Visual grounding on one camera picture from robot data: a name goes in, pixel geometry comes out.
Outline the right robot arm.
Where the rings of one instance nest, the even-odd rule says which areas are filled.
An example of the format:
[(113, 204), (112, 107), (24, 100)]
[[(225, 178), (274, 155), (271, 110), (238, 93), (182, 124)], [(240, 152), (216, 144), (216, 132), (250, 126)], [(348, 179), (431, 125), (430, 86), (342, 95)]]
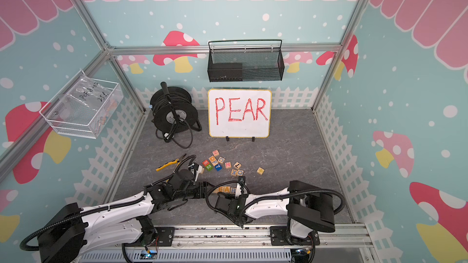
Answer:
[(346, 206), (342, 193), (298, 180), (277, 192), (253, 194), (243, 177), (208, 188), (205, 202), (241, 228), (262, 217), (285, 216), (289, 239), (335, 232), (335, 216)]

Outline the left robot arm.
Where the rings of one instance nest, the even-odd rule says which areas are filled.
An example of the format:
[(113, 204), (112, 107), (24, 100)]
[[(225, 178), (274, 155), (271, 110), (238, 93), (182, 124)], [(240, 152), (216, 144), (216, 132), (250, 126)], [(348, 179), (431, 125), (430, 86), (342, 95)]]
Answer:
[(63, 207), (43, 228), (23, 239), (26, 252), (38, 252), (43, 263), (70, 263), (95, 249), (111, 245), (148, 248), (160, 239), (151, 214), (172, 211), (190, 199), (206, 198), (213, 185), (199, 181), (202, 166), (195, 155), (184, 158), (165, 178), (139, 193), (94, 207)]

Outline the green letter block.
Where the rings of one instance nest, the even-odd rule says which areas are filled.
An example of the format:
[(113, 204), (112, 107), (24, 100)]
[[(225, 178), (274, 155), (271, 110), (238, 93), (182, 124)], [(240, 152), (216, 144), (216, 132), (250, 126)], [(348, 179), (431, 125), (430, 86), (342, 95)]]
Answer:
[(205, 168), (207, 171), (213, 170), (213, 166), (210, 163), (208, 163)]

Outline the white board with PEAR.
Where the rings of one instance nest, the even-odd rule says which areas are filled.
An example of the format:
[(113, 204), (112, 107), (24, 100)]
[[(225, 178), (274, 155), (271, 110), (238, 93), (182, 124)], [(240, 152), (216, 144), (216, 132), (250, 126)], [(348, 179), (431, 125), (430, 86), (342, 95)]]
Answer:
[(208, 131), (212, 138), (267, 138), (273, 95), (269, 90), (208, 91)]

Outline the yellow black pliers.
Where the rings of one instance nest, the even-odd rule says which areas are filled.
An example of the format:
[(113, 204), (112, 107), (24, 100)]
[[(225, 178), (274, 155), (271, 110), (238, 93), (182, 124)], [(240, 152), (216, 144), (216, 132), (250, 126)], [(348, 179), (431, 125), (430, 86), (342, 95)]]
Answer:
[(157, 172), (160, 172), (161, 170), (169, 167), (169, 166), (172, 166), (172, 165), (178, 165), (184, 158), (186, 157), (186, 153), (184, 153), (182, 156), (180, 156), (179, 158), (176, 158), (175, 160), (172, 160), (172, 161), (169, 161), (167, 163), (165, 163), (164, 165), (160, 166), (159, 168), (156, 169)]

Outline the black box in basket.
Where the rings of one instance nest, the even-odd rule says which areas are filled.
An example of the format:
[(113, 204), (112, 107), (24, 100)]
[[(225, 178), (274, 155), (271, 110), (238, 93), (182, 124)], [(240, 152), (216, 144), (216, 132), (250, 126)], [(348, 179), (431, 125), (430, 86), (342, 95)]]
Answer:
[(208, 66), (210, 82), (242, 82), (243, 65), (241, 63), (213, 63)]

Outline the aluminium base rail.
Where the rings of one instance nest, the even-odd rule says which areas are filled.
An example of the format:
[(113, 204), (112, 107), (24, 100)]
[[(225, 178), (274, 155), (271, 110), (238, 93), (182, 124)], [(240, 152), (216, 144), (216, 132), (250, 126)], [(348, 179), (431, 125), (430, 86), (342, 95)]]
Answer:
[(162, 229), (154, 246), (115, 244), (87, 253), (78, 263), (377, 263), (363, 224), (337, 224), (333, 233), (285, 238), (285, 225), (179, 225)]

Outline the clear acrylic wall bin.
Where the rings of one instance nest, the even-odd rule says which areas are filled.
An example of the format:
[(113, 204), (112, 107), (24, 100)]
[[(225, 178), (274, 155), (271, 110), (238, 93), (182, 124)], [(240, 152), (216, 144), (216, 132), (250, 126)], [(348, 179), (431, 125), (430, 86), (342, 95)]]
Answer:
[(96, 139), (123, 100), (121, 85), (83, 71), (39, 111), (59, 135)]

